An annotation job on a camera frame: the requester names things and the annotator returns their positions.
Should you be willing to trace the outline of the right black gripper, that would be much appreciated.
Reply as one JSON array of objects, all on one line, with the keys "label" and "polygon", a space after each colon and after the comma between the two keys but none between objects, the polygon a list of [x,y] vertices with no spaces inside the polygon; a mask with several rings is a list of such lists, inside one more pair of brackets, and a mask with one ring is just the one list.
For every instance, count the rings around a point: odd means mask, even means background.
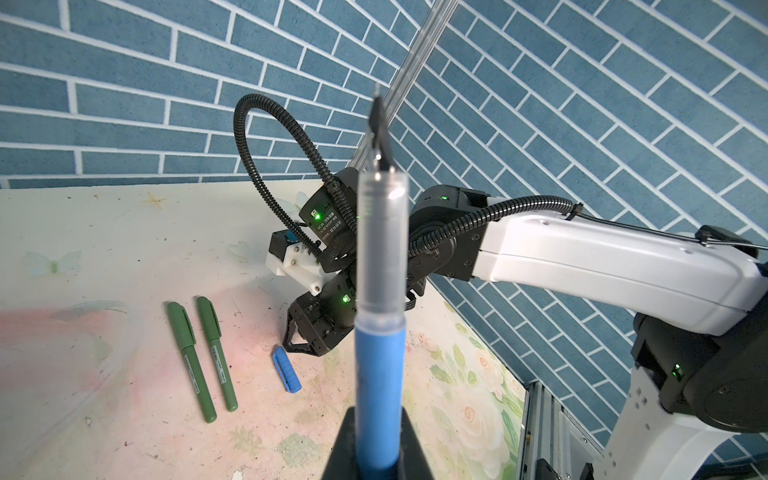
[{"label": "right black gripper", "polygon": [[322,357],[355,326],[357,274],[340,272],[318,296],[305,293],[289,307],[282,346],[287,353]]}]

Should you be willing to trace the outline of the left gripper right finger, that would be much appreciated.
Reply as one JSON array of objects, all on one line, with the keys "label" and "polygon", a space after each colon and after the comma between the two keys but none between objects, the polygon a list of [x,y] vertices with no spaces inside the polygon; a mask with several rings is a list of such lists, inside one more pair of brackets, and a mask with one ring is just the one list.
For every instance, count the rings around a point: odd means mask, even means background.
[{"label": "left gripper right finger", "polygon": [[398,480],[433,480],[431,468],[405,408],[401,414]]}]

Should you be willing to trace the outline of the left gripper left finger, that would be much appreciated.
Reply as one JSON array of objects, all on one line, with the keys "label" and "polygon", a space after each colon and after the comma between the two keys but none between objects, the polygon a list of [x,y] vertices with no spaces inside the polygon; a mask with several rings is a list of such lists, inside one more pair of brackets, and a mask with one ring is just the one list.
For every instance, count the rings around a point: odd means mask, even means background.
[{"label": "left gripper left finger", "polygon": [[355,433],[355,408],[350,407],[342,420],[322,480],[359,480]]}]

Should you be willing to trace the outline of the blue pen cap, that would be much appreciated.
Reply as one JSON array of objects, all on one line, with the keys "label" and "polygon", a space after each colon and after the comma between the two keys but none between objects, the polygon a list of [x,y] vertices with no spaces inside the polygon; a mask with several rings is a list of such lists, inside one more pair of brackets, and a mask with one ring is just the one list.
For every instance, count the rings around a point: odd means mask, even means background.
[{"label": "blue pen cap", "polygon": [[282,346],[274,349],[272,361],[285,390],[291,394],[298,393],[302,388],[301,382]]}]

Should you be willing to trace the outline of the green pen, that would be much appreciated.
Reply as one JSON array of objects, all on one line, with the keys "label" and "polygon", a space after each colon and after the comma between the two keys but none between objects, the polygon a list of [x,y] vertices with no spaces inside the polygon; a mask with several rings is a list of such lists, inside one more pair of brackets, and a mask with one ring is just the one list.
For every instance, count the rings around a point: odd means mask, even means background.
[{"label": "green pen", "polygon": [[207,342],[207,345],[213,358],[215,371],[222,390],[226,408],[229,412],[234,412],[238,409],[239,404],[234,390],[234,383],[231,378],[229,366],[223,351],[221,338],[213,340],[212,342]]},{"label": "green pen", "polygon": [[198,404],[200,406],[203,419],[206,423],[213,423],[217,419],[217,413],[207,386],[204,374],[201,369],[195,345],[180,350],[180,355],[187,371]]}]

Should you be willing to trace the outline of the green pen cap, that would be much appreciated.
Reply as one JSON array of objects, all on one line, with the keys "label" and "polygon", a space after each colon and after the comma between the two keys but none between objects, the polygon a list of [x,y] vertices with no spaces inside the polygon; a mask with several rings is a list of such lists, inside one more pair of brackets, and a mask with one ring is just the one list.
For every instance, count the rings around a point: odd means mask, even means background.
[{"label": "green pen cap", "polygon": [[219,320],[212,302],[204,297],[196,298],[196,307],[202,323],[207,342],[220,339],[222,336]]},{"label": "green pen cap", "polygon": [[166,310],[174,338],[180,350],[194,346],[195,336],[185,308],[177,302],[167,302]]}]

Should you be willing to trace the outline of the blue pen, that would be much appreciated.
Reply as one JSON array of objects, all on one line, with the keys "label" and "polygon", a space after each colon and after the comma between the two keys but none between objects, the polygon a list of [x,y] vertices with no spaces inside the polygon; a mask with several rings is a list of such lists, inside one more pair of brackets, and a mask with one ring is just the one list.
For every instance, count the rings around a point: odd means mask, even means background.
[{"label": "blue pen", "polygon": [[387,114],[369,114],[372,164],[358,183],[355,457],[363,479],[393,479],[400,455],[406,334],[409,181],[397,167]]}]

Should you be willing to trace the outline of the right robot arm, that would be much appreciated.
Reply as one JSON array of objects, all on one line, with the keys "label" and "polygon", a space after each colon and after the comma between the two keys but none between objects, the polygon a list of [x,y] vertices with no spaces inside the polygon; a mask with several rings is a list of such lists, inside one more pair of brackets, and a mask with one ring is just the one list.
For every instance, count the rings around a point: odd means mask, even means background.
[{"label": "right robot arm", "polygon": [[[246,119],[255,109],[287,130],[321,178],[297,216],[274,198],[249,152]],[[431,477],[402,406],[405,314],[431,274],[634,312],[628,398],[585,479],[693,479],[726,439],[766,431],[767,267],[758,245],[708,225],[687,237],[598,219],[552,195],[501,199],[438,185],[411,203],[381,100],[369,127],[371,170],[332,173],[273,99],[245,95],[233,114],[240,159],[283,224],[268,266],[305,289],[288,309],[283,348],[319,357],[355,338],[356,403],[326,478]]]}]

